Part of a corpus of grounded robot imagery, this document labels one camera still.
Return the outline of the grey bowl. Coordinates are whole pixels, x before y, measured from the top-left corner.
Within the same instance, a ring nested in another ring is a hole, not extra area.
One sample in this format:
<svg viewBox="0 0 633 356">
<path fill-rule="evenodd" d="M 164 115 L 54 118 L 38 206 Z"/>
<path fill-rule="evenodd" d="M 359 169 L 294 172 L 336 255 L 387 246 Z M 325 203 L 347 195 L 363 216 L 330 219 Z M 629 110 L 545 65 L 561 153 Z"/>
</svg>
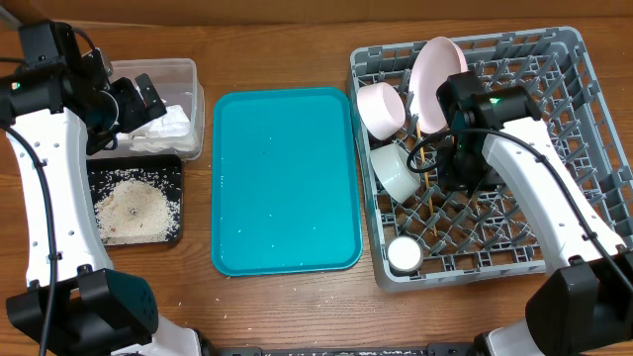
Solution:
<svg viewBox="0 0 633 356">
<path fill-rule="evenodd" d="M 417 173 L 407 168 L 407 152 L 390 143 L 370 151 L 370 160 L 376 176 L 387 193 L 403 203 L 420 187 Z"/>
</svg>

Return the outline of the white paper cup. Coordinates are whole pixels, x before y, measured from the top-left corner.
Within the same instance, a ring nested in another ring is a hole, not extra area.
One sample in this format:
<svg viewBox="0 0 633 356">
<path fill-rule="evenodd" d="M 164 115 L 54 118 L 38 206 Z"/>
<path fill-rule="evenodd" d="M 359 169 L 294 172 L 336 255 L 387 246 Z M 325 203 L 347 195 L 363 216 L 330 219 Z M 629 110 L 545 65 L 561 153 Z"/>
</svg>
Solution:
<svg viewBox="0 0 633 356">
<path fill-rule="evenodd" d="M 409 236 L 398 236 L 387 248 L 390 269 L 398 275 L 410 275 L 419 270 L 423 262 L 423 251 L 419 243 Z"/>
</svg>

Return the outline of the white round plate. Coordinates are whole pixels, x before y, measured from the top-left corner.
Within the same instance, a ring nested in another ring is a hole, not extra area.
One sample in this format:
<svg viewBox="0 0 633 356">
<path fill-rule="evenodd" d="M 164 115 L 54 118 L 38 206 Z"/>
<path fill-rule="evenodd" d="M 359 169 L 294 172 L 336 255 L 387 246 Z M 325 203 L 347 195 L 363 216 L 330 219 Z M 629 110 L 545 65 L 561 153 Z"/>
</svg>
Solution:
<svg viewBox="0 0 633 356">
<path fill-rule="evenodd" d="M 463 51 L 449 39 L 437 37 L 422 47 L 413 64 L 408 84 L 412 94 L 409 110 L 417 116 L 422 133 L 434 134 L 446 126 L 436 91 L 449 76 L 467 70 Z"/>
</svg>

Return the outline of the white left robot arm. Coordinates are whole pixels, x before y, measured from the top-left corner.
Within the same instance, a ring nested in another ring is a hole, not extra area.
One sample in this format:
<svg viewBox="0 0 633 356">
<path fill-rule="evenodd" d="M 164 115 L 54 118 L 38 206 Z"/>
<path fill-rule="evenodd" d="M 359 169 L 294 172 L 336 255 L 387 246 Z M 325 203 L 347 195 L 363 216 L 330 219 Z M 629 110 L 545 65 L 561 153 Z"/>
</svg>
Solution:
<svg viewBox="0 0 633 356">
<path fill-rule="evenodd" d="M 11 324 L 56 355 L 210 355 L 195 329 L 161 315 L 149 284 L 118 272 L 94 215 L 86 159 L 166 109 L 146 74 L 111 79 L 102 52 L 82 53 L 79 29 L 20 27 L 23 57 L 1 80 L 1 128 L 21 174 L 30 242 L 27 289 Z"/>
</svg>

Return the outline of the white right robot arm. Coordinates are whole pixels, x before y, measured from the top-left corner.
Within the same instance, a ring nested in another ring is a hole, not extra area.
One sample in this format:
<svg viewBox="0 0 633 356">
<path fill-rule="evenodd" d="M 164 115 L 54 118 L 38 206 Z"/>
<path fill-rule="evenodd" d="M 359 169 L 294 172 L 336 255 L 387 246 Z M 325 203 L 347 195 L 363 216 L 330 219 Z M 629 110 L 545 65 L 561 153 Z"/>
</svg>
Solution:
<svg viewBox="0 0 633 356">
<path fill-rule="evenodd" d="M 413 97 L 451 138 L 434 163 L 452 189 L 475 192 L 495 171 L 534 230 L 548 278 L 523 318 L 478 335 L 477 355 L 580 355 L 632 337 L 632 253 L 589 204 L 521 86 L 487 91 L 472 71 L 421 78 Z"/>
</svg>

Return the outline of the clear plastic waste bin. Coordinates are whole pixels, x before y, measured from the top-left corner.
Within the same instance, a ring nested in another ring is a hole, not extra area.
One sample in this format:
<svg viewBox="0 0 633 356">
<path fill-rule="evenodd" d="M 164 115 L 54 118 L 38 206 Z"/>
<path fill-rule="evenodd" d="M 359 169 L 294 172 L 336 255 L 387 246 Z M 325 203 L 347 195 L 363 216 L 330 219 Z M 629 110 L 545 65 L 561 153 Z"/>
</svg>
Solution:
<svg viewBox="0 0 633 356">
<path fill-rule="evenodd" d="M 113 69 L 113 81 L 147 74 L 167 113 L 131 133 L 119 133 L 116 149 L 91 157 L 175 154 L 183 160 L 198 158 L 203 148 L 205 98 L 195 62 L 189 58 L 120 60 Z"/>
</svg>

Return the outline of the grey dishwasher rack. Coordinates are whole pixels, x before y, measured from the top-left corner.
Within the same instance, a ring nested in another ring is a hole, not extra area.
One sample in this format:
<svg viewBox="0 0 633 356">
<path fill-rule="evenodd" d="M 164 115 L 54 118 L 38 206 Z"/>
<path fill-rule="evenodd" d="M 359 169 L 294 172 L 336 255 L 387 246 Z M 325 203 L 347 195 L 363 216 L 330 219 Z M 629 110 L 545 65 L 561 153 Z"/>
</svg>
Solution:
<svg viewBox="0 0 633 356">
<path fill-rule="evenodd" d="M 625 243 L 632 240 L 632 168 L 607 109 L 582 35 L 571 27 L 461 37 L 457 45 L 485 88 L 519 85 L 536 101 L 560 158 L 588 202 Z M 479 211 L 463 192 L 449 192 L 429 173 L 420 188 L 396 202 L 373 170 L 380 142 L 359 116 L 352 126 L 362 169 L 375 280 L 398 293 L 541 273 L 545 264 L 532 228 L 511 192 L 480 192 Z M 428 200 L 432 198 L 431 218 Z M 435 224 L 437 237 L 433 235 Z M 398 236 L 415 239 L 423 262 L 410 275 L 391 269 L 387 248 Z"/>
</svg>

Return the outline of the crumpled white tissue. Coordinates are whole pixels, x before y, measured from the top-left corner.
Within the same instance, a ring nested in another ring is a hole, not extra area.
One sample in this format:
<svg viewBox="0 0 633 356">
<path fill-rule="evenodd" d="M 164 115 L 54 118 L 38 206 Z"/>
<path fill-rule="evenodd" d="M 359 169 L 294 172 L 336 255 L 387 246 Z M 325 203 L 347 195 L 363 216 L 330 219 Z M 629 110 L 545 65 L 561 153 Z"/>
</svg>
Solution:
<svg viewBox="0 0 633 356">
<path fill-rule="evenodd" d="M 133 151 L 160 152 L 174 148 L 190 151 L 196 146 L 191 122 L 180 105 L 168 106 L 167 113 L 131 133 L 118 133 L 117 139 L 131 140 Z"/>
</svg>

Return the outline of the teal plastic tray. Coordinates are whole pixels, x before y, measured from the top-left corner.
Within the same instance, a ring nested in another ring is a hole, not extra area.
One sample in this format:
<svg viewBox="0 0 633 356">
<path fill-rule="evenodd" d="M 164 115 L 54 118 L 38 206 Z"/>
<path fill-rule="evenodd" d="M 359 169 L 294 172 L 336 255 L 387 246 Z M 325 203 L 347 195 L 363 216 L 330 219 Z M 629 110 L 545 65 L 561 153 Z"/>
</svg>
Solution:
<svg viewBox="0 0 633 356">
<path fill-rule="evenodd" d="M 345 270 L 363 252 L 356 152 L 335 87 L 214 107 L 211 259 L 229 277 Z"/>
</svg>

